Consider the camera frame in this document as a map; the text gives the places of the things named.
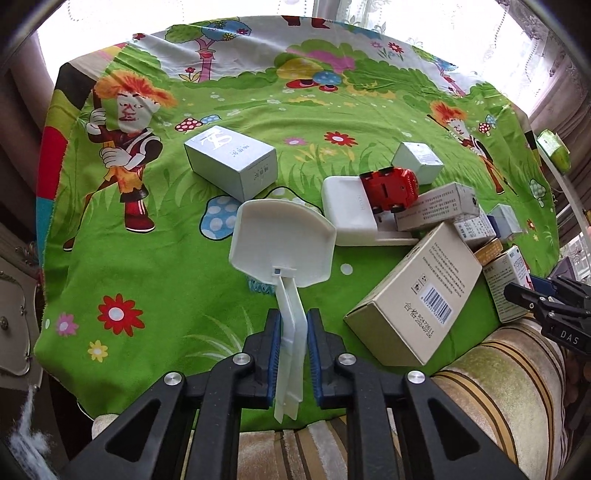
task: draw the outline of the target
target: white plastic part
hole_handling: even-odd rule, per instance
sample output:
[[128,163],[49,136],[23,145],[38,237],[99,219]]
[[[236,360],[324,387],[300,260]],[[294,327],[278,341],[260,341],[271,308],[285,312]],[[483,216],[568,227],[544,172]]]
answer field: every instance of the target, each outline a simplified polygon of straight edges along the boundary
[[322,183],[324,214],[336,228],[340,247],[414,245],[409,232],[398,232],[390,212],[374,215],[359,177],[328,177]]
[[298,287],[330,278],[335,227],[319,213],[287,200],[243,203],[236,214],[230,264],[275,285],[282,318],[275,419],[297,418],[304,398],[308,323]]

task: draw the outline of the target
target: red flower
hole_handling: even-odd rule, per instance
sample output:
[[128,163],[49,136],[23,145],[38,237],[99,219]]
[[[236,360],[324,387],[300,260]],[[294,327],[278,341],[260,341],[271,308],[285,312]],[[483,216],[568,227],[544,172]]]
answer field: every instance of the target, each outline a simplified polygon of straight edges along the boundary
[[143,314],[142,310],[134,310],[135,302],[133,300],[123,301],[123,296],[118,293],[113,300],[111,297],[103,297],[104,304],[99,305],[100,315],[98,319],[105,322],[105,330],[113,329],[115,335],[119,335],[123,330],[130,337],[133,337],[132,327],[144,328],[138,316]]
[[400,45],[396,45],[395,43],[392,43],[392,42],[388,43],[388,47],[390,47],[396,53],[404,53],[404,50],[402,49],[402,47]]
[[339,144],[341,146],[347,145],[347,147],[352,147],[353,145],[358,144],[354,138],[352,138],[346,134],[339,133],[339,132],[335,132],[335,133],[326,132],[324,139],[328,142],[332,142],[334,144]]

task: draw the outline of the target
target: lace curtain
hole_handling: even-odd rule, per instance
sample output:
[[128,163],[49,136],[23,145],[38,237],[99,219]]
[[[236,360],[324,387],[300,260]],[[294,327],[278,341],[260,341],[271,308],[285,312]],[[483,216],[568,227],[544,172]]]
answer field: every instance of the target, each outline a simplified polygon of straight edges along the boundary
[[342,0],[337,19],[475,72],[530,114],[560,46],[518,0]]
[[56,81],[59,68],[81,55],[171,25],[252,15],[311,17],[314,0],[66,0],[39,28],[47,70]]

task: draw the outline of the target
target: white plastic handle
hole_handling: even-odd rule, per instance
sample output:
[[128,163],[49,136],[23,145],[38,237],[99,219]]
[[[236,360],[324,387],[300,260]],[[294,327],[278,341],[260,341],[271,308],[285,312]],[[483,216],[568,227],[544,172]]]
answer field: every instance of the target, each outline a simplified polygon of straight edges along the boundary
[[285,414],[293,420],[297,418],[304,399],[308,322],[295,280],[281,275],[276,279],[275,295],[281,312],[282,330],[274,416],[281,423]]

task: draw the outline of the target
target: barcode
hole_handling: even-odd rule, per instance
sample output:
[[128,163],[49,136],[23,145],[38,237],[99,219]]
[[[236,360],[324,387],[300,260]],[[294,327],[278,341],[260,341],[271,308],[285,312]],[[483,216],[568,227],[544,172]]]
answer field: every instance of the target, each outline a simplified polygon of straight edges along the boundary
[[439,320],[439,323],[445,325],[445,322],[452,314],[452,308],[447,304],[443,296],[437,291],[435,287],[429,285],[425,289],[425,293],[421,295],[421,300],[425,306],[431,311],[433,316]]

